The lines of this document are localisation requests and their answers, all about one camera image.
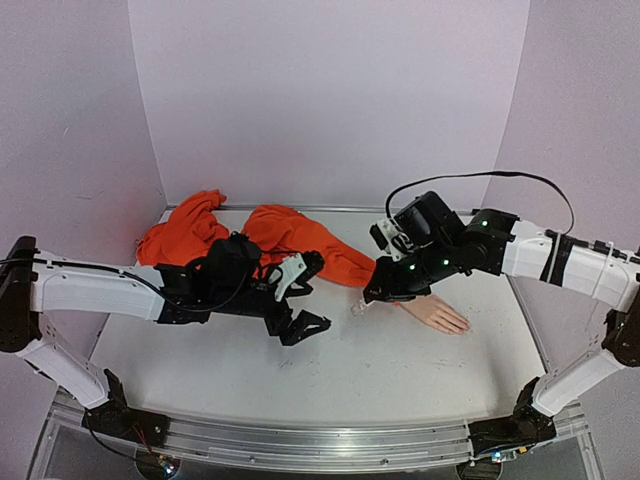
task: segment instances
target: metal frame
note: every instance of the metal frame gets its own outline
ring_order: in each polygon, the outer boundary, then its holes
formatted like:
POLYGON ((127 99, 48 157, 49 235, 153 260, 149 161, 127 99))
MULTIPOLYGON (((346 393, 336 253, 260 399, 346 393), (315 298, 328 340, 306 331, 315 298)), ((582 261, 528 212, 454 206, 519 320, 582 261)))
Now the metal frame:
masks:
MULTIPOLYGON (((221 210, 246 210, 255 207, 226 205, 221 210)), ((306 211, 384 213, 378 207, 305 205, 293 208, 306 211)), ((509 284, 522 309, 543 365, 549 371, 549 359, 521 294, 513 279, 509 278, 509 284)), ((44 477, 61 427, 86 432, 81 427, 82 414, 81 406, 72 397, 63 391, 57 393, 33 457, 29 479, 39 480, 44 477)), ((551 442, 577 437, 588 479, 603 478, 580 403, 575 401, 567 406, 555 417, 555 423, 558 435, 551 442)), ((104 438, 116 445, 136 446, 125 440, 104 438)), ((246 469, 353 474, 426 470, 464 463, 472 455, 467 421, 445 425, 300 427, 244 424, 173 414, 170 415, 166 446, 157 451, 185 460, 246 469)))

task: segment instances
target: purple wall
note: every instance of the purple wall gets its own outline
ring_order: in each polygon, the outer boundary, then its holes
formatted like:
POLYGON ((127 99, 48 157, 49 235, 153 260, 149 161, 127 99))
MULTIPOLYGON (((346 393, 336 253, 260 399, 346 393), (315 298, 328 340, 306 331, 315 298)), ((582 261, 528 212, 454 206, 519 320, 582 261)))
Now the purple wall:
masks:
MULTIPOLYGON (((556 181, 572 200, 574 233, 640 244, 640 3, 573 0, 531 4, 529 25, 497 168, 556 181)), ((555 193, 520 180, 492 180, 485 206, 564 228, 555 193)), ((535 281, 518 286, 547 353, 564 364, 601 331, 592 301, 535 281)), ((640 372, 609 378, 582 398, 607 478, 637 478, 640 372)))
MULTIPOLYGON (((0 257, 19 235, 76 258, 130 263, 165 205, 126 0, 0 6, 0 257)), ((88 353, 104 317, 54 321, 88 353)), ((0 477, 24 478, 55 391, 0 355, 0 477)))
MULTIPOLYGON (((382 205, 416 176, 493 167, 528 0, 130 0, 170 203, 382 205)), ((476 207, 486 179, 437 185, 476 207)), ((399 204, 414 192, 400 194, 399 204)))

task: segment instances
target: metal base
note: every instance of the metal base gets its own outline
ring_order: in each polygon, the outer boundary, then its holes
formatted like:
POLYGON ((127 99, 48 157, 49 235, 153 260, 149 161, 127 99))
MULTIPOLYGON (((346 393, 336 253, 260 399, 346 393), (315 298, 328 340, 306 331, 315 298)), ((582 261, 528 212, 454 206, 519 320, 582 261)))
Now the metal base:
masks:
MULTIPOLYGON (((48 463, 51 451, 47 445, 55 439, 56 425, 78 429, 82 414, 82 408, 73 398, 58 393, 34 466, 48 463)), ((588 435, 586 419, 577 402, 554 420, 558 431, 554 441, 588 435)), ((197 459, 244 469, 314 474, 402 472, 453 467, 471 461, 468 435, 468 425, 464 422, 349 428, 247 425, 172 414, 164 446, 154 451, 183 460, 197 459)), ((113 439, 123 447, 133 441, 113 439)))

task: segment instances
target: small white part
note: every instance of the small white part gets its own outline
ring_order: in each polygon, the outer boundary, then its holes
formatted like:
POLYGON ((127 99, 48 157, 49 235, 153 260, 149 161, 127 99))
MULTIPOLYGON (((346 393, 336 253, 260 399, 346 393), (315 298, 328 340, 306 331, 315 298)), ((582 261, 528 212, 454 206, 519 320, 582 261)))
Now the small white part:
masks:
MULTIPOLYGON (((47 252, 36 258, 44 258, 48 264, 33 265, 33 271, 38 274, 31 294, 31 310, 35 312, 80 310, 130 315, 145 320, 157 320, 162 312, 164 299, 131 278, 99 270, 55 266, 51 262, 63 261, 62 258, 47 252)), ((163 285, 160 272, 152 267, 136 267, 129 271, 158 288, 163 285)))
POLYGON ((108 400, 109 382, 104 372, 73 350, 45 315, 40 315, 42 338, 32 340, 16 355, 63 386, 88 409, 108 400))
POLYGON ((390 219, 384 218, 382 220, 378 220, 376 222, 376 226, 378 227, 378 229, 384 236, 385 240, 387 241, 387 247, 385 248, 385 251, 389 255, 391 255, 391 258, 393 258, 393 261, 397 262, 399 260, 402 260, 404 257, 406 257, 406 255, 402 253, 400 250, 398 250, 393 245, 393 242, 392 242, 394 238, 396 237, 401 238, 403 236, 402 232, 398 230, 398 227, 396 226, 396 224, 393 223, 393 221, 391 221, 390 219))
POLYGON ((602 380, 626 368, 608 350, 590 350, 561 372, 550 372, 538 380, 532 406, 553 417, 578 396, 602 380))
POLYGON ((282 301, 287 288, 307 269, 307 264, 304 263, 302 255, 297 253, 284 260, 278 267, 280 267, 280 271, 275 270, 269 277, 269 283, 278 282, 275 293, 276 302, 282 301))
POLYGON ((367 303, 364 301, 364 298, 360 298, 356 303, 349 307, 349 310, 351 311, 351 315, 357 317, 359 315, 364 315, 364 312, 366 312, 371 305, 373 305, 373 302, 367 303))

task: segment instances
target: black bracket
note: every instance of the black bracket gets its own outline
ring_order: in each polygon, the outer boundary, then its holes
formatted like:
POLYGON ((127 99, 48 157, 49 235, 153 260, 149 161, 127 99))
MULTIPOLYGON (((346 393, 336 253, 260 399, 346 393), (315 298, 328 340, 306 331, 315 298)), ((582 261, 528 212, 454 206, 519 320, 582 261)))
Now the black bracket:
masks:
POLYGON ((607 336, 602 348, 609 350, 621 364, 640 366, 640 289, 628 313, 611 310, 607 315, 607 336))
POLYGON ((31 311, 33 257, 37 253, 34 237, 20 237, 0 266, 0 351, 15 353, 32 340, 42 338, 38 313, 31 311))
POLYGON ((326 317, 319 317, 311 312, 302 310, 287 329, 280 333, 280 343, 285 347, 295 345, 305 338, 324 332, 331 326, 331 321, 326 317))
POLYGON ((536 377, 520 392, 513 415, 469 424, 469 438, 476 458, 501 451, 528 449, 556 437, 553 419, 531 406, 538 380, 536 377))
POLYGON ((104 373, 109 381, 109 400, 99 407, 85 411, 82 426, 136 443, 144 438, 150 447, 163 446, 169 429, 169 417, 129 407, 118 377, 109 370, 104 373))

